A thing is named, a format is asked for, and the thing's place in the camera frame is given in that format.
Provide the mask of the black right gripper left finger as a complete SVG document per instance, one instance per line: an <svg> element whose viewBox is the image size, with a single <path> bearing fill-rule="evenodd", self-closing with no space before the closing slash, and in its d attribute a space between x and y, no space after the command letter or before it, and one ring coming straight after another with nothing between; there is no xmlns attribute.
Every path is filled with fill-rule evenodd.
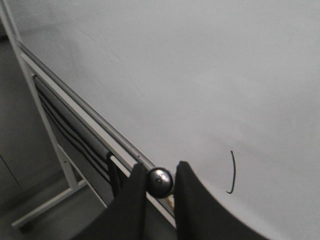
<svg viewBox="0 0 320 240"><path fill-rule="evenodd" d="M147 171L143 164L134 165L123 189L109 207L74 240L141 240L146 214Z"/></svg>

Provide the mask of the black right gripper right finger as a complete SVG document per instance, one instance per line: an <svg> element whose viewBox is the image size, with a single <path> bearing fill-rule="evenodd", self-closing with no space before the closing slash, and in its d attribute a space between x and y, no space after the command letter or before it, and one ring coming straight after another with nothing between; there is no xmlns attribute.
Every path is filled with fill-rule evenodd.
<svg viewBox="0 0 320 240"><path fill-rule="evenodd" d="M179 240L266 240L226 210L186 161L176 167L174 216Z"/></svg>

